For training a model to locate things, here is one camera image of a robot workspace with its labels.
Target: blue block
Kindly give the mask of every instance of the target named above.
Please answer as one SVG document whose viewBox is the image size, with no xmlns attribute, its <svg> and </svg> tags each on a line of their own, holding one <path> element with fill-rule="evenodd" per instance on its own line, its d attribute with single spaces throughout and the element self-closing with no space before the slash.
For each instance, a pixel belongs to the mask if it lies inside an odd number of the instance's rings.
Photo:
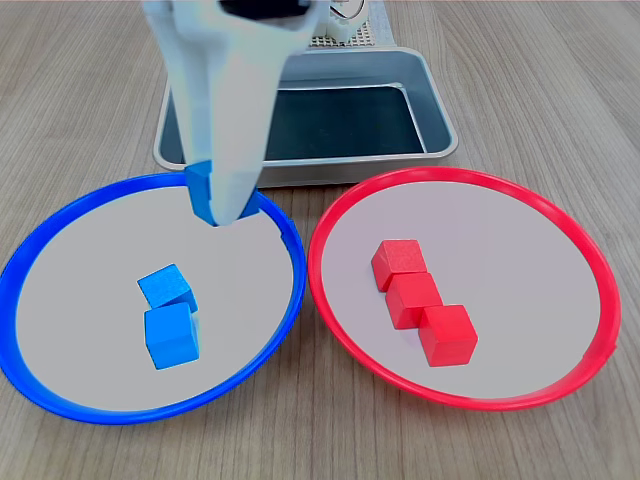
<svg viewBox="0 0 640 480">
<path fill-rule="evenodd" d="M 189 189 L 189 198 L 191 200 L 191 208 L 193 213 L 207 222 L 213 227 L 217 227 L 211 213 L 211 172 L 213 171 L 213 163 L 211 160 L 204 162 L 192 163 L 184 169 L 187 188 Z M 254 190 L 247 205 L 240 214 L 240 218 L 250 217 L 260 211 L 260 198 L 257 190 Z"/>
<path fill-rule="evenodd" d="M 138 286 L 151 308 L 184 302 L 189 305 L 191 313 L 198 311 L 191 287 L 173 263 L 138 280 Z"/>
<path fill-rule="evenodd" d="M 193 213 L 213 227 L 218 225 L 211 214 L 211 187 L 209 179 L 213 164 L 211 160 L 205 162 L 192 163 L 184 169 L 184 175 L 189 189 L 191 208 Z"/>
<path fill-rule="evenodd" d="M 147 350 L 157 370 L 200 358 L 198 331 L 187 303 L 145 312 L 144 333 Z"/>
<path fill-rule="evenodd" d="M 249 201 L 247 205 L 244 207 L 244 210 L 240 214 L 240 218 L 250 217 L 251 215 L 255 215 L 260 211 L 260 197 L 258 197 L 258 190 L 254 190 L 251 196 L 249 197 Z"/>
</svg>

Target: red cube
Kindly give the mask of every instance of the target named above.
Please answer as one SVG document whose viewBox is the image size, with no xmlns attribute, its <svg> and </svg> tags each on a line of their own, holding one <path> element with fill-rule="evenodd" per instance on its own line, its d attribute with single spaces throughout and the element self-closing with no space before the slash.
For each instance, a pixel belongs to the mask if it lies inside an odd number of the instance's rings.
<svg viewBox="0 0 640 480">
<path fill-rule="evenodd" d="M 384 240 L 371 260 L 378 290 L 386 292 L 394 275 L 427 273 L 417 240 Z"/>
<path fill-rule="evenodd" d="M 442 305 L 433 277 L 425 272 L 394 276 L 386 300 L 393 326 L 398 330 L 418 328 L 425 307 Z"/>
<path fill-rule="evenodd" d="M 468 364 L 478 343 L 478 335 L 462 305 L 424 308 L 418 334 L 432 367 Z"/>
</svg>

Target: wooden table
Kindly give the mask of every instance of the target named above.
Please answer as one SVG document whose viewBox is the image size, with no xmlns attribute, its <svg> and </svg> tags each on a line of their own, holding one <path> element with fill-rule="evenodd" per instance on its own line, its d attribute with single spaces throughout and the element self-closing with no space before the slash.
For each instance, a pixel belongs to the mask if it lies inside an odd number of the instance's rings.
<svg viewBox="0 0 640 480">
<path fill-rule="evenodd" d="M 551 406 L 465 412 L 374 378 L 307 295 L 279 352 L 229 395 L 135 427 L 49 415 L 0 380 L 0 478 L 640 478 L 640 4 L 391 2 L 427 58 L 460 148 L 446 164 L 532 188 L 618 278 L 619 349 Z M 54 211 L 160 171 L 165 85 L 137 2 L 0 3 L 0 261 Z M 342 188 L 269 193 L 308 246 Z"/>
</svg>

